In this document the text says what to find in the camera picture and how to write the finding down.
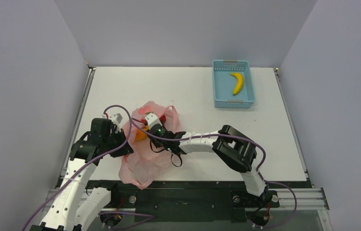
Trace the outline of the red fake apple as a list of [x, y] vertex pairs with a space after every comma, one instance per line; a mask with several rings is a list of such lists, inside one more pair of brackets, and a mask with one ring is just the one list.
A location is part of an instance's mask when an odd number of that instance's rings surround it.
[[166, 115], [162, 115], [162, 116], [159, 118], [159, 120], [160, 120], [161, 124], [164, 125], [165, 122], [166, 122]]

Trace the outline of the fake orange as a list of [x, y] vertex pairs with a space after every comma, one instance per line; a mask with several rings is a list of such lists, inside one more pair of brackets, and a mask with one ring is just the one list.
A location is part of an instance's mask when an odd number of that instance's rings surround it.
[[135, 141], [142, 141], [142, 140], [146, 139], [148, 136], [143, 131], [148, 131], [148, 130], [149, 130], [148, 126], [145, 126], [141, 129], [137, 129], [136, 135], [135, 135]]

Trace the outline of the pink plastic bag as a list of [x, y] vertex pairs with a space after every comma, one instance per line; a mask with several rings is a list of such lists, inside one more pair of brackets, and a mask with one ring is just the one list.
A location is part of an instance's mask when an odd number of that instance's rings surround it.
[[[161, 106], [149, 101], [134, 110], [131, 117], [142, 120], [147, 113], [154, 113], [159, 117], [165, 116], [164, 126], [170, 131], [178, 132], [182, 129], [179, 114], [173, 105]], [[142, 132], [135, 126], [130, 128], [129, 122], [124, 124], [123, 130], [126, 136], [129, 136], [128, 143], [134, 152], [122, 158], [119, 178], [124, 184], [133, 184], [139, 189], [145, 189], [172, 164], [171, 153], [153, 152], [146, 134], [142, 134], [142, 140], [137, 140]]]

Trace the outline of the yellow fake banana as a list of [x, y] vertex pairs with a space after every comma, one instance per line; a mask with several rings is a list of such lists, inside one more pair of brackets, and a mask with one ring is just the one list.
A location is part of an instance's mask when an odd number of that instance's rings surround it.
[[241, 73], [230, 73], [229, 75], [234, 77], [237, 81], [233, 90], [233, 95], [238, 95], [244, 86], [244, 77]]

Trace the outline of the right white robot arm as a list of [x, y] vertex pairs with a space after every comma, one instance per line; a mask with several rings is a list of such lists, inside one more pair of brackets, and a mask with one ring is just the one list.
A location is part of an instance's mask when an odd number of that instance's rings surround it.
[[239, 172], [245, 183], [248, 201], [261, 205], [267, 198], [267, 184], [254, 164], [257, 144], [230, 125], [211, 133], [176, 132], [163, 125], [147, 130], [151, 143], [180, 157], [189, 153], [215, 153], [232, 170]]

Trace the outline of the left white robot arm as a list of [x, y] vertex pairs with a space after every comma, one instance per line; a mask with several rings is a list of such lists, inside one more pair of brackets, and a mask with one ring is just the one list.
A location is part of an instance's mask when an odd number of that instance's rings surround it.
[[113, 157], [133, 153], [120, 127], [122, 116], [94, 118], [90, 131], [85, 132], [71, 147], [67, 170], [60, 192], [40, 224], [32, 225], [32, 231], [85, 231], [104, 206], [114, 207], [120, 194], [116, 185], [99, 181], [95, 192], [81, 201], [87, 183], [102, 159], [103, 153], [115, 149]]

